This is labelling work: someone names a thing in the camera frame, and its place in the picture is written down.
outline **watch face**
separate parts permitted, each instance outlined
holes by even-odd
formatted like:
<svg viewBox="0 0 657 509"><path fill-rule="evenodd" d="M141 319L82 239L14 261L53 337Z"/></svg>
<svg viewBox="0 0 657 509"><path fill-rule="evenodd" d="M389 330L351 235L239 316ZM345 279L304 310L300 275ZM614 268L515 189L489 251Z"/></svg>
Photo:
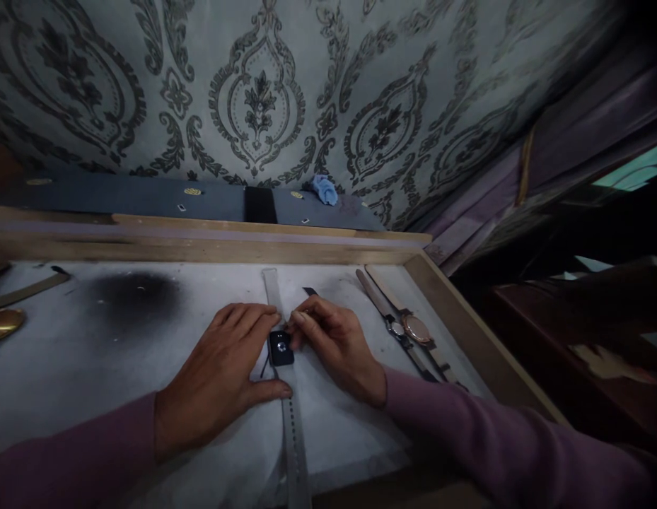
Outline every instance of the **watch face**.
<svg viewBox="0 0 657 509"><path fill-rule="evenodd" d="M397 336L404 336L406 334L404 326L399 322L390 323L390 331L394 332Z"/></svg>
<svg viewBox="0 0 657 509"><path fill-rule="evenodd" d="M430 340L427 326L417 317L407 315L402 318L406 333L418 343L427 343Z"/></svg>

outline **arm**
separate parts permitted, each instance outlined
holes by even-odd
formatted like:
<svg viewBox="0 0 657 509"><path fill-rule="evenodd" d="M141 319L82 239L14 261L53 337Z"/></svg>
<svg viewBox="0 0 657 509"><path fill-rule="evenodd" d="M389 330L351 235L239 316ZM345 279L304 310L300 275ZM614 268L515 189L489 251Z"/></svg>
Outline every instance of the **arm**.
<svg viewBox="0 0 657 509"><path fill-rule="evenodd" d="M0 508L90 507L132 486L155 464L154 397L1 453Z"/></svg>
<svg viewBox="0 0 657 509"><path fill-rule="evenodd" d="M132 486L157 462L211 442L256 404L290 397L250 372L280 316L261 304L217 312L173 381L158 393L0 454L0 508L89 508Z"/></svg>
<svg viewBox="0 0 657 509"><path fill-rule="evenodd" d="M318 296L289 323L291 348L308 340L344 390L427 431L506 507L645 507L649 468L629 453L576 431L385 369L368 349L359 319Z"/></svg>
<svg viewBox="0 0 657 509"><path fill-rule="evenodd" d="M468 394L385 369L393 418L434 437L504 507L648 507L649 468L618 447Z"/></svg>

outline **hand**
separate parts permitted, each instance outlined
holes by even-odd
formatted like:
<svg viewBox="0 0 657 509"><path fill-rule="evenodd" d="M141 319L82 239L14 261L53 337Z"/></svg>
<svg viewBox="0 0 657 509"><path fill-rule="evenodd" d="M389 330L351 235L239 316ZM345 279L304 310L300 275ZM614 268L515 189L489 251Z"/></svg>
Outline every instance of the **hand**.
<svg viewBox="0 0 657 509"><path fill-rule="evenodd" d="M156 395L156 460L202 447L256 404L287 398L281 380L251 382L274 306L230 304L217 312L180 372Z"/></svg>
<svg viewBox="0 0 657 509"><path fill-rule="evenodd" d="M364 331L353 311L311 296L291 313L291 349L307 339L326 371L359 401L382 408L387 401L385 370L368 349Z"/></svg>

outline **wristwatch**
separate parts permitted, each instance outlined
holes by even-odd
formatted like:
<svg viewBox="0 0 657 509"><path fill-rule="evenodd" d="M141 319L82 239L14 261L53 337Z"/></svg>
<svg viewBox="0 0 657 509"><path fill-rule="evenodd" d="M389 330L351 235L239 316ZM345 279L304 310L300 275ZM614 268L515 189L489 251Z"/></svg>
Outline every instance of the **wristwatch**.
<svg viewBox="0 0 657 509"><path fill-rule="evenodd" d="M284 444L286 449L286 484L288 509L311 509L312 493L309 487L305 439L302 432L300 399L295 376L295 356L291 350L291 337L284 332L285 317L281 305L279 280L276 269L263 269L267 302L276 306L281 322L269 333L269 361L277 378L291 386L293 396L281 401L284 415Z"/></svg>
<svg viewBox="0 0 657 509"><path fill-rule="evenodd" d="M385 297L387 297L392 306L394 306L394 308L401 315L401 323L404 328L404 333L410 339L417 342L418 345L420 345L425 350L429 358L436 366L437 372L444 380L451 383L458 383L458 379L456 378L455 373L453 373L453 371L450 369L450 366L437 348L436 343L432 339L432 336L427 329L427 326L417 316L414 316L411 310L404 307L399 302L396 296L392 293L392 291L380 277L380 274L378 274L378 272L373 267L366 265L366 272L368 272L368 275L373 278L380 291L385 295Z"/></svg>
<svg viewBox="0 0 657 509"><path fill-rule="evenodd" d="M413 343L410 339L408 339L408 336L406 335L404 326L401 325L396 318L394 318L394 315L388 309L385 301L378 295L375 288L372 287L368 277L360 269L356 270L356 277L359 278L361 285L363 285L364 290L366 290L366 295L368 295L368 297L371 299L371 302L375 305L382 317L385 319L385 327L387 327L387 331L392 335L394 339L397 340L399 345L401 345L401 347L404 349L404 352L408 354L411 361L413 361L413 364L415 364L415 367L420 372L420 375L428 382L438 382L435 376L432 375L429 372L429 369L427 369L427 367L423 364L420 357L418 357L418 353L415 351Z"/></svg>

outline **white work surface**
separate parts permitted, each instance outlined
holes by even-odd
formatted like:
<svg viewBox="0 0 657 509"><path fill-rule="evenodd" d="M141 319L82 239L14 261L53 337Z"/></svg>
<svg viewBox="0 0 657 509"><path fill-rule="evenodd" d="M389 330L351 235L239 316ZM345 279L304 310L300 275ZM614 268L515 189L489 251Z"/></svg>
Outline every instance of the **white work surface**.
<svg viewBox="0 0 657 509"><path fill-rule="evenodd" d="M217 310L231 302L267 302L261 271L269 265L252 264L53 262L43 267L19 262L0 278L0 295L51 276L53 264L72 279L12 305L25 310L26 323L0 342L0 451L164 387ZM277 266L285 318L306 299L302 288L311 286L359 316L379 361L417 375L364 293L357 268ZM402 303L428 326L459 381L472 393L491 397L405 269L377 268ZM265 347L252 379L259 379L266 356ZM314 494L410 464L409 438L383 412L337 388L311 348L296 354L295 369ZM267 368L264 377L271 376ZM264 404L209 446L160 467L124 497L124 504L284 504L282 451L281 403Z"/></svg>

